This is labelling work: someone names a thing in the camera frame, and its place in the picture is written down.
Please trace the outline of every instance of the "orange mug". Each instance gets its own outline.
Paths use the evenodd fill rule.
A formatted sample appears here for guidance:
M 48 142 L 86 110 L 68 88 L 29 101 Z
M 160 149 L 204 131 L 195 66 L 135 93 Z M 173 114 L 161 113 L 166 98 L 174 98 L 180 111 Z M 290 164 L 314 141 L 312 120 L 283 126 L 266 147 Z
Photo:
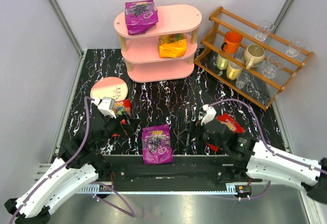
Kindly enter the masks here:
M 234 31 L 227 32 L 225 34 L 224 43 L 221 45 L 221 50 L 226 53 L 234 54 L 239 49 L 242 39 L 243 36 Z

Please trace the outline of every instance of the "wooden shelf leg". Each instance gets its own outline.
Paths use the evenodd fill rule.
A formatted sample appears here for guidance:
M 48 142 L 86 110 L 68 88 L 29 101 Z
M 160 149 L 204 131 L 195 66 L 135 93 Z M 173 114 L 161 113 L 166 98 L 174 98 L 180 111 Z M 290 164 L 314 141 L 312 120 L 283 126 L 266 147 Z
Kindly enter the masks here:
M 126 63 L 127 71 L 132 72 L 133 71 L 132 64 L 126 60 L 125 60 L 125 63 Z
M 127 51 L 126 39 L 120 35 L 118 35 L 118 37 L 119 37 L 119 43 L 121 44 L 122 51 L 126 52 Z
M 198 39 L 199 28 L 192 31 L 191 44 L 195 44 Z
M 189 57 L 189 65 L 194 63 L 194 54 Z

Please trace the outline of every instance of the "clear glass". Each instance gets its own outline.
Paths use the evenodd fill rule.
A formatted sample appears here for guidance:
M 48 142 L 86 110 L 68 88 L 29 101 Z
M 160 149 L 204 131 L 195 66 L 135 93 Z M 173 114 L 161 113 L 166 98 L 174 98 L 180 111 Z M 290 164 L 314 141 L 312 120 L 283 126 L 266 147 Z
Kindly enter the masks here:
M 296 57 L 301 52 L 301 50 L 307 46 L 307 44 L 307 40 L 300 36 L 292 38 L 288 49 L 286 50 L 286 55 L 289 57 Z
M 242 89 L 249 81 L 250 81 L 250 76 L 243 72 L 237 77 L 236 87 Z
M 286 65 L 286 60 L 277 56 L 271 55 L 267 58 L 267 62 L 265 64 L 264 69 L 262 70 L 262 74 L 272 79 L 276 76 L 276 74 Z
M 274 29 L 274 24 L 270 21 L 262 21 L 258 25 L 255 38 L 260 41 L 265 41 L 271 31 Z

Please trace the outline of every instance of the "red snack bag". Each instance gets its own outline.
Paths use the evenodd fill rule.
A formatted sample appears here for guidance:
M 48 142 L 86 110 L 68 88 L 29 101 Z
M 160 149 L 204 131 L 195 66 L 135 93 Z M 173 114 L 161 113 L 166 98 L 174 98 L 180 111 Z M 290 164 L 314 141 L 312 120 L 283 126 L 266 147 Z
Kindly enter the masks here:
M 244 129 L 227 113 L 220 115 L 217 117 L 217 120 L 220 121 L 220 123 L 224 123 L 228 126 L 228 128 L 236 133 L 244 133 Z
M 123 101 L 115 102 L 113 107 L 113 112 L 115 115 L 122 115 L 122 112 L 126 112 L 130 117 L 132 117 L 132 105 L 129 99 L 125 99 Z M 126 124 L 126 121 L 123 119 L 121 121 L 123 125 Z

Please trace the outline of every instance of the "pink shelf tier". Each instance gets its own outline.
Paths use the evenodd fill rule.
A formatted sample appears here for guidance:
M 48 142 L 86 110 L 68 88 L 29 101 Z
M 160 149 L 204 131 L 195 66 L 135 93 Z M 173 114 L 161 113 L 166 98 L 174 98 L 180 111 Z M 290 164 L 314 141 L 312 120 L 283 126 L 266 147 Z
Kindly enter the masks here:
M 158 6 L 157 9 L 159 22 L 147 30 L 145 34 L 129 35 L 127 33 L 124 12 L 114 20 L 114 28 L 119 35 L 125 38 L 142 38 L 163 34 L 187 33 L 198 28 L 202 20 L 201 12 L 189 5 Z
M 185 59 L 194 54 L 197 48 L 197 43 L 191 44 L 191 36 L 187 34 L 186 39 L 188 41 L 188 48 L 186 53 L 178 57 L 179 59 Z M 158 43 L 159 36 L 153 36 L 141 39 L 129 39 L 126 41 L 127 51 L 122 51 L 122 55 L 126 61 L 130 63 L 149 63 L 149 62 L 162 62 L 170 61 L 175 58 L 160 58 Z
M 187 59 L 174 59 L 168 62 L 132 64 L 133 71 L 128 76 L 138 83 L 163 80 L 182 79 L 189 76 L 194 64 L 189 65 Z

